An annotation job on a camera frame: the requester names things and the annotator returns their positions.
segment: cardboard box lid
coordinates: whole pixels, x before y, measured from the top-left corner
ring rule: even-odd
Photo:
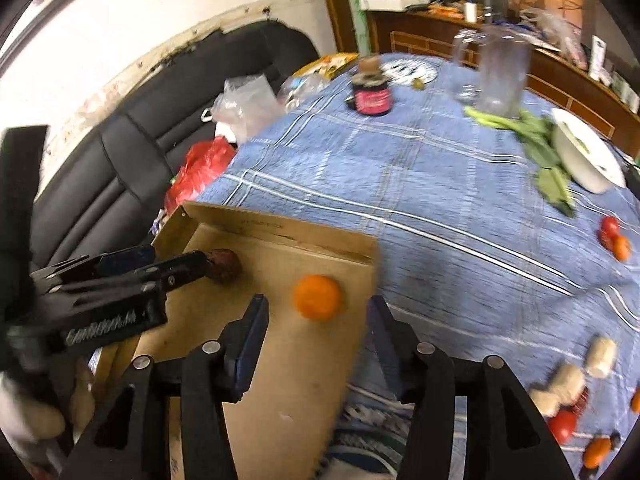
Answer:
[[[375,291],[377,240],[277,215],[185,203],[154,241],[158,259],[195,249],[231,248],[245,272],[232,285],[206,278],[168,295],[169,322],[118,348],[110,380],[138,354],[156,360],[185,355],[216,338],[244,312],[254,293],[270,301],[270,326],[251,389],[225,404],[240,479],[307,480],[330,438],[366,331],[366,301]],[[304,274],[334,277],[345,309],[330,322],[311,321],[292,306]],[[182,478],[179,409],[172,405],[172,478]]]

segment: decorative plate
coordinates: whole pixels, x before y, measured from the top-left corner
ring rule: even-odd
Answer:
[[[407,86],[410,86],[416,78],[424,84],[430,83],[438,75],[438,71],[431,63],[418,59],[396,59],[383,63],[380,69],[391,82]]]

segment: cherry tomato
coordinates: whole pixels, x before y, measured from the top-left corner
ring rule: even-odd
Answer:
[[[613,238],[613,255],[619,262],[626,262],[631,256],[631,243],[626,236],[620,235]]]
[[[636,390],[633,398],[631,399],[631,411],[634,413],[640,413],[640,388]]]
[[[558,444],[566,444],[574,434],[576,422],[575,413],[569,410],[560,410],[554,418],[549,419],[547,425],[556,442]]]
[[[602,229],[598,231],[598,240],[600,240],[600,244],[607,250],[613,251],[613,238],[611,238],[606,232]]]
[[[582,462],[587,469],[596,469],[611,451],[611,441],[608,436],[594,438],[584,450]]]
[[[605,216],[600,222],[600,230],[606,232],[610,238],[615,238],[620,234],[620,224],[615,216]]]

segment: white wall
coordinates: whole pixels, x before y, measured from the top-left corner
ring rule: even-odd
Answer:
[[[174,34],[257,0],[74,0],[41,29],[0,78],[0,130],[47,123],[55,131],[84,100]],[[335,51],[324,2],[278,16]]]

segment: orange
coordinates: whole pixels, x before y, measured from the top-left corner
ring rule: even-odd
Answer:
[[[619,262],[626,262],[631,256],[631,243],[628,238],[623,235],[616,236],[613,239],[613,255]]]
[[[316,321],[329,321],[342,306],[338,283],[328,276],[308,274],[293,290],[293,303],[302,316]]]

